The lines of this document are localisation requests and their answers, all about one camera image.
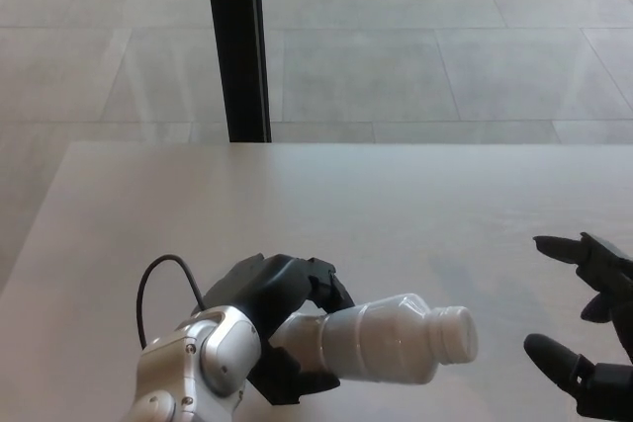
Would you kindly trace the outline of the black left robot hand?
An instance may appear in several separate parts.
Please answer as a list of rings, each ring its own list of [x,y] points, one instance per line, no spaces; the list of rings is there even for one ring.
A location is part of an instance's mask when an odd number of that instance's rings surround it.
[[[332,264],[285,254],[268,258],[256,254],[236,263],[202,297],[204,309],[233,306],[254,324],[261,357],[248,381],[272,405],[297,404],[303,395],[340,386],[334,374],[303,370],[287,350],[270,343],[273,334],[308,300],[326,313],[354,305]]]

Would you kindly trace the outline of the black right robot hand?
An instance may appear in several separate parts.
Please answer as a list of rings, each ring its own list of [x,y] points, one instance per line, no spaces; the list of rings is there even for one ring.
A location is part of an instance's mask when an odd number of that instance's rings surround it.
[[[576,267],[576,275],[596,292],[581,319],[612,323],[621,346],[631,356],[632,259],[612,243],[587,232],[578,240],[547,235],[533,240],[545,256]],[[593,363],[537,333],[526,336],[523,349],[557,388],[576,401],[579,415],[607,421],[632,419],[630,364]]]

